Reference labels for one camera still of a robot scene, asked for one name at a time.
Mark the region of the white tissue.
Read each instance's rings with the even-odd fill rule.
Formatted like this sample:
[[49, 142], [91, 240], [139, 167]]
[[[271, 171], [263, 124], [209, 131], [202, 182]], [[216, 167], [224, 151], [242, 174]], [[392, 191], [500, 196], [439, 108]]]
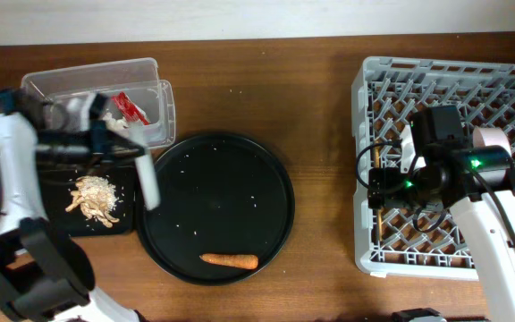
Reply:
[[102, 120], [106, 123], [107, 129], [110, 131], [123, 131], [128, 129], [126, 120], [124, 118], [114, 118], [111, 112], [106, 112]]

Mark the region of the food scraps and rice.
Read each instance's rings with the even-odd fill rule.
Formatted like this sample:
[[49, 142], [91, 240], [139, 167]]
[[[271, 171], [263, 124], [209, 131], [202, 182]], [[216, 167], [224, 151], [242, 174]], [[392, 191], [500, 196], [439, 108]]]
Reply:
[[74, 183], [75, 190], [70, 192], [72, 202], [65, 208], [67, 213], [78, 208], [88, 220], [97, 221], [106, 228], [120, 222], [113, 216], [119, 202], [116, 187], [106, 178], [86, 175]]

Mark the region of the red wrapper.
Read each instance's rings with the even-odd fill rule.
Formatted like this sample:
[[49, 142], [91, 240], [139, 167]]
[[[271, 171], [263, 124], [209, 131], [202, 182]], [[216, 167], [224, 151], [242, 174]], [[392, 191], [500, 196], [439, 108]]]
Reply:
[[140, 122], [143, 125], [150, 125], [146, 112], [133, 103], [124, 92], [120, 92], [111, 99], [127, 122]]

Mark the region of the light grey plate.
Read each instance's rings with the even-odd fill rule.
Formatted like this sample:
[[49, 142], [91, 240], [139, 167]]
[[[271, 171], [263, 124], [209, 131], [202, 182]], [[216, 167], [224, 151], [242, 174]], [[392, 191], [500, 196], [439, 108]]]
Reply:
[[129, 138], [144, 148], [144, 154], [135, 158], [135, 166], [138, 172], [145, 208], [153, 210], [160, 205], [160, 191], [150, 149], [146, 142], [142, 125], [139, 122], [130, 124]]

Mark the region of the pink bowl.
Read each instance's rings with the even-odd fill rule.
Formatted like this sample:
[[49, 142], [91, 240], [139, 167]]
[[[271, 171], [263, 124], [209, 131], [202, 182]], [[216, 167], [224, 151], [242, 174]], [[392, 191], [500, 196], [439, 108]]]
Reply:
[[472, 132], [472, 144], [474, 148], [499, 146], [512, 155], [508, 137], [500, 128], [476, 127]]

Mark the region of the orange carrot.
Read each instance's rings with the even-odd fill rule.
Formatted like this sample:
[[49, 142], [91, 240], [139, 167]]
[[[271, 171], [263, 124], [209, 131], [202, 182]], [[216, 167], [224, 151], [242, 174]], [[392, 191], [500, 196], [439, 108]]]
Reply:
[[240, 269], [252, 270], [256, 269], [259, 264], [259, 259], [255, 255], [228, 255], [228, 254], [215, 254], [205, 253], [199, 256], [201, 260], [208, 264], [235, 267]]

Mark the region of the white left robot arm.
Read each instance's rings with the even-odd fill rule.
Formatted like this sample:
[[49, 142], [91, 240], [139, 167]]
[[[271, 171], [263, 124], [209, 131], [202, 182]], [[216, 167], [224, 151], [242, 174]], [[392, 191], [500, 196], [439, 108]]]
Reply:
[[132, 162], [147, 208], [159, 205], [155, 168], [138, 129], [110, 131], [106, 97], [92, 94], [61, 109], [22, 89], [0, 91], [0, 311], [12, 321], [139, 321], [96, 284], [89, 258], [48, 220], [40, 166], [89, 174]]

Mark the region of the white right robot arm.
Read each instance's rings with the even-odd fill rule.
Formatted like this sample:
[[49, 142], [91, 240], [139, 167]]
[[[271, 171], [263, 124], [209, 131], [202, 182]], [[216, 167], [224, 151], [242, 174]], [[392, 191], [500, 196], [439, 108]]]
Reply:
[[428, 144], [407, 172], [373, 168], [364, 182], [372, 209], [400, 208], [420, 233], [450, 217], [483, 286], [493, 321], [515, 321], [515, 166], [499, 146]]

